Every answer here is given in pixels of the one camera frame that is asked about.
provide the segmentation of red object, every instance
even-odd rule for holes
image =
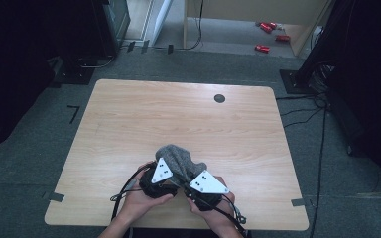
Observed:
[[[268,26],[270,26],[270,28],[272,28],[272,29],[277,29],[277,23],[267,23],[268,24]]]
[[[278,42],[289,42],[290,41],[290,37],[286,36],[286,35],[277,35],[275,37],[275,41],[278,41]]]
[[[267,33],[272,32],[272,28],[267,23],[261,23],[261,25],[259,25],[259,27]]]
[[[262,45],[256,45],[255,51],[267,54],[269,52],[269,47],[265,47],[265,46],[262,46]]]

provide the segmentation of forearm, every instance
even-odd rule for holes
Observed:
[[[239,231],[232,224],[211,224],[209,226],[211,230],[218,235],[219,238],[242,238]]]
[[[109,226],[100,234],[99,238],[120,238],[129,229],[132,220],[122,216],[120,213],[116,216]]]

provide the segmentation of gray cloth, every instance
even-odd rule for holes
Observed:
[[[166,164],[173,172],[173,176],[169,178],[169,181],[177,186],[192,181],[206,170],[205,163],[195,164],[191,160],[191,153],[175,145],[160,148],[156,153],[156,160],[158,161],[160,158],[166,161]]]

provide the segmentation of hand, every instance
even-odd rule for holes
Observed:
[[[136,182],[132,186],[131,190],[141,189],[139,186],[139,178],[144,174],[145,171],[141,171],[136,176]],[[133,221],[141,218],[145,213],[147,213],[151,208],[157,205],[162,205],[169,200],[171,200],[173,196],[171,194],[164,195],[159,198],[151,198],[144,194],[142,190],[139,191],[129,191],[126,194],[125,201],[123,202],[123,206],[120,209],[119,214],[127,215]]]
[[[225,185],[224,179],[222,177],[216,178]],[[227,196],[234,203],[235,196],[232,192],[225,194],[225,196]],[[215,232],[215,234],[217,234],[220,238],[241,237],[234,224],[223,214],[219,213],[216,210],[200,211],[190,198],[188,198],[188,204],[190,205],[190,211],[196,215],[201,216],[205,220],[206,224],[208,224],[209,228],[211,228],[211,230]],[[230,207],[228,201],[226,200],[221,200],[221,202],[217,205],[217,208],[223,210],[231,216],[234,214],[233,209]]]
[[[120,209],[119,213],[99,237],[123,236],[129,226],[141,218],[143,215],[145,215],[145,213],[147,213],[151,208],[157,205],[162,205],[173,198],[171,194],[167,194],[154,199],[144,194],[142,190],[139,190],[141,189],[139,186],[139,179],[144,174],[144,172],[145,171],[141,171],[136,175],[136,182],[131,188],[131,190],[138,191],[128,191],[126,193],[125,201],[123,202],[123,206]]]

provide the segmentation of white triangular label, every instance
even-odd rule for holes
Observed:
[[[226,194],[229,190],[208,171],[203,171],[193,181],[190,182],[190,187],[200,193],[217,193]]]
[[[154,171],[153,178],[151,179],[152,183],[159,182],[164,179],[168,179],[173,176],[172,171],[166,164],[166,161],[163,158],[159,158],[157,162],[156,170]]]

